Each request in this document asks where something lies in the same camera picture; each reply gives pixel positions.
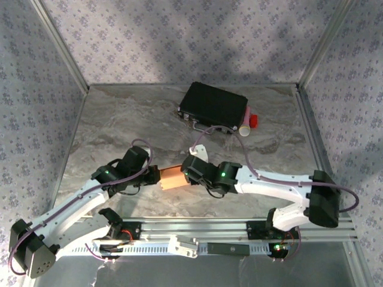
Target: gray marble table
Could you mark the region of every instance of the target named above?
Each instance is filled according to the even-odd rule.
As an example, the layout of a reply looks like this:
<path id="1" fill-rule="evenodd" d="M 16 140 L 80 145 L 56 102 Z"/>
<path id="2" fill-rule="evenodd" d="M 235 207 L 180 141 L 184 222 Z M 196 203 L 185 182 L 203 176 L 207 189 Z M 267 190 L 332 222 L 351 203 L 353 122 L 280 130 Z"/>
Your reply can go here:
<path id="1" fill-rule="evenodd" d="M 259 116 L 259 127 L 243 138 L 254 168 L 289 174 L 313 172 L 314 157 L 289 87 L 222 88 L 246 96 L 251 112 Z M 99 166 L 122 157 L 135 138 L 152 144 L 153 164 L 160 168 L 182 163 L 200 135 L 177 115 L 177 106 L 187 89 L 187 86 L 91 87 L 56 205 L 78 190 Z M 221 161 L 245 164 L 234 136 L 216 132 L 203 138 L 202 143 L 214 164 Z M 103 207 L 112 207 L 122 217 L 265 217 L 270 208 L 287 204 L 284 200 L 249 194 L 228 194 L 217 200 L 202 187 L 162 191 L 157 184 L 141 188 L 137 196 L 116 195 Z"/>

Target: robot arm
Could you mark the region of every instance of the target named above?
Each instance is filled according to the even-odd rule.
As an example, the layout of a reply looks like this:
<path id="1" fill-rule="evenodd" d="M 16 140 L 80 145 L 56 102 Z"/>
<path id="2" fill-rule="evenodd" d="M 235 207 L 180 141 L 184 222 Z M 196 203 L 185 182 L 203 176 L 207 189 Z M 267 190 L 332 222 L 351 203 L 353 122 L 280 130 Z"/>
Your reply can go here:
<path id="1" fill-rule="evenodd" d="M 222 162 L 215 166 L 207 162 L 205 148 L 200 153 L 192 153 L 185 159 L 181 172 L 192 185 L 201 184 L 212 192 L 252 193 L 274 196 L 292 201 L 293 204 L 271 209 L 268 214 L 266 232 L 271 228 L 288 231 L 309 221 L 323 227 L 337 227 L 339 215 L 339 191 L 326 187 L 300 187 L 280 184 L 278 181 L 331 182 L 326 173 L 315 171 L 313 176 L 281 175 L 259 171 L 271 181 L 256 178 L 247 166 L 238 163 Z M 78 242 L 88 242 L 97 238 L 128 239 L 124 229 L 139 230 L 140 227 L 125 226 L 123 220 L 111 209 L 103 209 L 81 224 L 74 223 L 83 215 L 105 203 L 128 185 L 156 184 L 160 181 L 157 166 L 150 166 L 145 173 L 137 175 L 148 160 L 148 153 L 133 146 L 121 160 L 114 160 L 97 169 L 85 185 L 58 207 L 43 214 L 30 223 L 17 221 L 11 228 L 10 260 L 15 258 L 31 278 L 36 278 L 49 270 L 62 256 L 63 249 Z"/>
<path id="2" fill-rule="evenodd" d="M 266 229 L 273 227 L 288 231 L 308 222 L 329 228 L 338 226 L 340 191 L 329 187 L 286 184 L 292 181 L 333 183 L 326 172 L 316 170 L 313 175 L 283 175 L 257 170 L 263 177 L 256 178 L 247 166 L 238 163 L 224 161 L 219 166 L 208 163 L 206 149 L 203 146 L 196 149 L 202 152 L 190 154 L 181 166 L 192 185 L 203 185 L 209 192 L 222 196 L 226 193 L 262 194 L 293 202 L 284 208 L 271 209 Z"/>
<path id="3" fill-rule="evenodd" d="M 160 179 L 157 166 L 149 166 L 145 173 L 124 182 L 125 178 L 142 170 L 148 156 L 144 149 L 133 146 L 122 160 L 114 160 L 98 168 L 83 187 L 59 206 L 28 224 L 18 220 L 11 227 L 10 252 L 26 274 L 31 278 L 44 274 L 62 256 L 64 248 L 73 244 L 105 236 L 123 239 L 124 234 L 120 232 L 122 219 L 111 209 L 102 209 L 92 218 L 80 224 L 74 223 L 128 185 L 156 184 Z M 107 185 L 118 180 L 122 182 Z"/>

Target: black battery pack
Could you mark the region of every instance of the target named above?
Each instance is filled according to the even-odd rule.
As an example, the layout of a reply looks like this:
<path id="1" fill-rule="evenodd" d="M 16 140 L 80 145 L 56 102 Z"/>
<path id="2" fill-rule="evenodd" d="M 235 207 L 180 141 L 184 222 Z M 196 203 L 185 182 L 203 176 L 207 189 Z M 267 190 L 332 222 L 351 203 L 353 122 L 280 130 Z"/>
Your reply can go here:
<path id="1" fill-rule="evenodd" d="M 247 98 L 220 88 L 199 82 L 191 84 L 178 107 L 178 115 L 193 126 L 224 126 L 237 130 L 241 126 L 247 106 Z"/>

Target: black mount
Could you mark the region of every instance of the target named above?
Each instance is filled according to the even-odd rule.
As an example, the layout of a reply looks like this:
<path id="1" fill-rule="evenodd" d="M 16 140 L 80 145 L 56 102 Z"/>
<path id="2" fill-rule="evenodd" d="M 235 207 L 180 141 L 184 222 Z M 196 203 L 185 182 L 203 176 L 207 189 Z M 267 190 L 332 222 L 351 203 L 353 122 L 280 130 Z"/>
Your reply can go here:
<path id="1" fill-rule="evenodd" d="M 268 219 L 266 221 L 248 221 L 246 222 L 247 238 L 249 240 L 280 240 L 291 239 L 289 233 L 293 236 L 294 240 L 298 241 L 299 233 L 292 228 L 289 231 L 281 231 L 270 226 L 269 217 L 273 215 L 274 209 L 269 212 Z M 279 243 L 269 243 L 269 250 L 271 254 L 268 255 L 271 258 L 285 258 L 288 254 L 288 250 L 284 249 Z"/>
<path id="2" fill-rule="evenodd" d="M 106 236 L 107 239 L 117 240 L 139 240 L 141 235 L 141 222 L 139 221 L 123 221 L 122 218 L 112 209 L 105 208 L 99 211 L 99 214 L 106 217 L 110 226 L 109 232 Z M 128 233 L 122 232 L 122 230 L 128 230 L 132 238 Z"/>
<path id="3" fill-rule="evenodd" d="M 313 182 L 325 182 L 334 184 L 331 177 L 322 170 L 316 170 L 310 176 Z M 341 192 L 335 188 L 317 187 L 311 188 L 311 193 L 307 195 L 310 199 L 309 208 L 305 210 L 305 215 L 309 220 L 319 226 L 335 228 L 339 223 L 339 205 L 341 202 Z"/>
<path id="4" fill-rule="evenodd" d="M 20 219 L 11 227 L 10 252 L 13 246 L 19 241 L 26 232 L 30 230 L 30 224 Z M 56 262 L 56 253 L 60 249 L 59 245 L 48 247 L 43 242 L 44 236 L 37 236 L 32 232 L 17 248 L 14 258 L 21 268 L 27 272 L 32 279 L 46 273 Z"/>
<path id="5" fill-rule="evenodd" d="M 133 146 L 128 149 L 122 159 L 115 159 L 105 166 L 101 166 L 95 173 L 92 174 L 92 179 L 97 180 L 100 184 L 117 181 L 119 179 L 127 178 L 139 172 L 144 163 L 148 160 L 149 154 L 143 148 Z M 149 166 L 148 170 L 136 178 L 116 184 L 110 187 L 104 187 L 108 190 L 109 197 L 112 197 L 118 192 L 126 189 L 128 185 L 133 187 L 140 187 L 144 185 L 157 184 L 160 181 L 160 171 L 157 166 Z"/>
<path id="6" fill-rule="evenodd" d="M 109 181 L 127 178 L 139 172 L 144 163 L 148 160 L 148 153 L 138 147 L 133 146 L 128 149 L 122 159 L 111 161 L 106 166 L 101 166 L 92 174 L 92 179 L 101 184 Z M 160 180 L 160 171 L 157 166 L 150 166 L 148 170 L 131 181 L 117 184 L 112 187 L 104 187 L 108 190 L 109 197 L 112 197 L 119 191 L 126 189 L 128 185 L 140 187 L 142 185 L 156 184 Z M 130 231 L 133 240 L 138 240 L 141 234 L 140 222 L 123 222 L 122 219 L 111 209 L 100 211 L 111 223 L 108 233 L 110 239 L 130 240 L 130 235 L 121 232 L 121 230 Z M 11 252 L 13 246 L 17 244 L 19 238 L 30 230 L 32 223 L 27 224 L 20 219 L 11 227 L 10 245 Z M 17 248 L 14 258 L 20 264 L 22 269 L 27 272 L 32 279 L 37 278 L 47 272 L 56 262 L 56 254 L 60 249 L 59 245 L 47 246 L 43 242 L 44 236 L 37 236 L 35 232 L 31 233 Z"/>
<path id="7" fill-rule="evenodd" d="M 182 163 L 181 171 L 191 185 L 201 184 L 209 191 L 226 194 L 237 193 L 234 185 L 237 183 L 235 178 L 240 167 L 240 164 L 228 161 L 215 166 L 189 155 Z"/>

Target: metal bar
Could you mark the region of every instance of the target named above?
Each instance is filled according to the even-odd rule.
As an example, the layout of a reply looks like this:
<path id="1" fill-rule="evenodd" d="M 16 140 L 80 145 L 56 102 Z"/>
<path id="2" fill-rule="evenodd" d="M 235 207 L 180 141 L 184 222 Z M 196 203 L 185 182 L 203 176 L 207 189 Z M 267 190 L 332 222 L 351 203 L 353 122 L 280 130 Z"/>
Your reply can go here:
<path id="1" fill-rule="evenodd" d="M 301 114 L 301 119 L 303 121 L 303 125 L 305 126 L 305 129 L 306 129 L 306 134 L 308 135 L 308 141 L 309 141 L 309 144 L 310 144 L 310 147 L 312 150 L 312 154 L 314 155 L 315 164 L 317 165 L 318 169 L 326 170 L 326 169 L 324 169 L 323 157 L 320 155 L 319 147 L 318 147 L 318 142 L 321 141 L 321 138 L 318 138 L 318 135 L 317 135 L 317 137 L 314 136 L 314 134 L 315 134 L 314 131 L 318 130 L 317 124 L 312 123 L 309 120 L 311 118 L 308 115 L 309 109 L 307 108 L 307 104 L 309 104 L 309 103 L 304 102 L 304 100 L 303 100 L 304 96 L 302 96 L 303 93 L 302 93 L 302 91 L 298 91 L 297 88 L 294 92 L 294 95 L 295 95 L 297 105 L 298 105 L 298 108 L 299 108 L 299 111 Z"/>
<path id="2" fill-rule="evenodd" d="M 302 231 L 302 240 L 313 238 L 337 238 L 341 237 L 344 240 L 349 240 L 350 238 L 356 238 L 357 235 L 355 230 L 306 230 Z M 185 231 L 143 231 L 141 233 L 141 237 L 152 240 L 152 239 L 170 239 L 170 236 L 182 235 L 187 237 L 196 237 L 199 240 L 205 240 L 210 238 L 234 238 L 236 241 L 247 240 L 247 232 L 246 231 L 235 231 L 235 230 L 222 230 L 222 231 L 201 231 L 201 230 L 185 230 Z"/>
<path id="3" fill-rule="evenodd" d="M 324 30 L 311 58 L 309 59 L 305 69 L 299 78 L 299 86 L 306 87 L 311 78 L 317 71 L 320 62 L 329 49 L 332 41 L 334 40 L 339 28 L 346 18 L 347 13 L 354 5 L 356 0 L 341 0 L 335 8 L 332 18 L 330 19 L 326 29 Z"/>
<path id="4" fill-rule="evenodd" d="M 268 83 L 268 84 L 209 84 L 209 86 L 212 87 L 217 87 L 217 88 L 222 88 L 222 87 L 227 87 L 227 88 L 236 88 L 236 87 L 264 87 L 264 88 L 289 88 L 291 85 L 295 85 L 296 83 L 292 82 L 286 82 L 286 83 Z M 123 87 L 123 86 L 129 86 L 129 87 L 184 87 L 184 88 L 189 88 L 190 84 L 172 84 L 172 83 L 164 83 L 164 84 L 148 84 L 148 83 L 132 83 L 132 84 L 127 84 L 127 83 L 113 83 L 113 84 L 92 84 L 91 87 Z"/>
<path id="5" fill-rule="evenodd" d="M 53 41 L 53 44 L 56 46 L 57 51 L 59 52 L 66 66 L 68 67 L 69 72 L 73 76 L 75 82 L 77 83 L 83 94 L 86 94 L 89 91 L 89 86 L 87 85 L 86 80 L 84 79 L 79 67 L 73 59 L 71 52 L 69 52 L 69 49 L 67 48 L 63 38 L 61 37 L 60 32 L 54 25 L 52 18 L 49 15 L 48 9 L 46 9 L 45 5 L 41 0 L 30 0 L 30 2 L 36 10 L 37 15 L 42 22 L 42 25 L 47 30 L 51 40 Z"/>
<path id="6" fill-rule="evenodd" d="M 314 117 L 309 117 L 309 113 L 312 112 L 312 109 L 305 87 L 302 87 L 300 91 L 296 93 L 296 97 L 302 113 L 306 131 L 309 135 L 309 141 L 314 152 L 315 161 L 320 169 L 325 170 L 327 173 L 332 173 L 332 168 L 326 155 L 326 149 L 320 136 L 317 122 Z M 351 219 L 346 213 L 342 213 L 341 215 L 344 215 L 343 219 Z M 355 285 L 373 286 L 371 273 L 367 267 L 356 233 L 352 240 L 344 241 L 344 250 Z"/>
<path id="7" fill-rule="evenodd" d="M 214 223 L 243 223 L 247 221 L 265 221 L 266 218 L 249 218 L 249 217 L 131 217 L 131 218 L 123 218 L 123 221 L 139 221 L 143 222 L 143 224 L 149 223 L 201 223 L 206 224 L 210 222 Z M 350 217 L 339 218 L 339 223 L 341 222 L 351 222 Z M 304 229 L 305 226 L 310 226 L 311 224 L 305 224 L 302 226 Z"/>
<path id="8" fill-rule="evenodd" d="M 344 242 L 346 257 L 356 286 L 374 286 L 359 242 Z"/>
<path id="9" fill-rule="evenodd" d="M 193 237 L 194 233 L 186 234 L 186 236 Z M 169 242 L 170 235 L 160 237 L 151 237 L 148 236 L 147 238 L 142 236 L 141 241 L 147 242 L 147 243 L 164 243 Z M 214 243 L 260 243 L 260 242 L 267 242 L 267 243 L 281 243 L 280 240 L 248 240 L 247 235 L 243 236 L 227 236 L 227 237 L 206 237 L 202 238 L 199 237 L 198 240 L 201 243 L 208 243 L 208 242 L 214 242 Z M 354 236 L 344 236 L 344 237 L 302 237 L 302 242 L 313 242 L 313 243 L 321 243 L 321 242 L 354 242 L 357 241 L 358 238 Z M 287 243 L 292 243 L 292 240 L 285 240 Z M 100 242 L 102 244 L 109 244 L 108 241 L 102 241 Z"/>
<path id="10" fill-rule="evenodd" d="M 78 124 L 80 123 L 81 114 L 83 113 L 83 108 L 84 108 L 84 105 L 85 105 L 86 96 L 87 96 L 87 94 L 83 97 L 83 99 L 81 101 L 80 108 L 78 110 L 78 114 L 76 116 L 76 122 L 74 124 L 72 135 L 71 135 L 71 138 L 69 140 L 69 145 L 68 145 L 68 147 L 66 149 L 65 156 L 64 156 L 64 159 L 63 159 L 63 163 L 62 163 L 61 168 L 60 168 L 59 177 L 58 177 L 58 179 L 56 181 L 56 185 L 54 186 L 53 194 L 51 195 L 51 200 L 50 200 L 49 207 L 48 207 L 49 210 L 51 210 L 54 207 L 54 203 L 56 202 L 57 194 L 58 194 L 59 189 L 60 189 L 61 180 L 62 180 L 62 178 L 64 176 L 65 167 L 66 167 L 66 164 L 67 164 L 68 159 L 69 159 L 69 154 L 71 153 L 71 148 L 72 148 L 72 145 L 73 145 L 73 142 L 74 142 L 74 138 L 76 136 L 76 131 L 77 131 L 77 128 L 78 128 Z"/>
<path id="11" fill-rule="evenodd" d="M 236 228 L 239 230 L 244 229 L 244 224 L 228 224 L 228 223 L 205 223 L 205 224 L 163 224 L 163 223 L 154 223 L 154 224 L 144 224 L 142 229 L 146 232 L 152 231 L 163 231 L 163 230 L 175 230 L 175 231 L 184 231 L 184 230 L 209 230 L 209 231 L 217 231 L 217 230 L 227 230 L 230 227 Z M 341 222 L 338 226 L 338 229 L 349 229 L 352 230 L 354 228 L 354 224 L 352 222 Z M 302 230 L 322 230 L 323 227 L 320 227 L 315 224 L 305 224 L 301 227 Z"/>

